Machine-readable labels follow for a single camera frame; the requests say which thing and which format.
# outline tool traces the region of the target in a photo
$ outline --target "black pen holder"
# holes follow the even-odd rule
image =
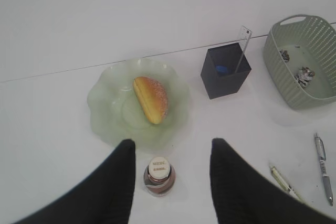
[[[210,99],[238,92],[251,71],[242,54],[239,43],[208,49],[201,77]]]

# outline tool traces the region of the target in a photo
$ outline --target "small glass bottle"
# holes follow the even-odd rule
[[[153,158],[147,166],[143,181],[154,196],[164,196],[173,187],[176,174],[174,167],[164,157]]]

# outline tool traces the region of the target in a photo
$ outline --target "scalloped glass dish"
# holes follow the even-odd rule
[[[147,76],[161,82],[167,92],[168,113],[159,125],[150,123],[133,90],[133,80]],[[91,128],[113,146],[125,138],[137,148],[162,148],[187,119],[189,88],[175,70],[159,61],[134,59],[107,68],[88,94]]]

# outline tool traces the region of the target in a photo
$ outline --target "silver pen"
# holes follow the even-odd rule
[[[330,178],[327,175],[327,170],[326,170],[327,157],[325,155],[326,153],[324,151],[324,145],[323,145],[322,139],[318,136],[317,133],[315,133],[314,138],[315,138],[317,155],[319,156],[325,196],[327,197],[329,204],[332,206],[333,205],[332,190],[331,190]]]
[[[290,184],[283,178],[281,173],[275,168],[274,165],[269,164],[269,168],[271,170],[271,174],[273,178],[278,182],[280,187],[290,196],[292,196],[295,199],[298,199],[302,203],[304,203],[303,199],[301,196],[293,190],[293,188],[290,186]]]

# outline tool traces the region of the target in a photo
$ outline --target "bread roll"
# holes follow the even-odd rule
[[[162,84],[140,76],[133,81],[133,88],[147,119],[154,124],[162,123],[168,110],[167,94]]]

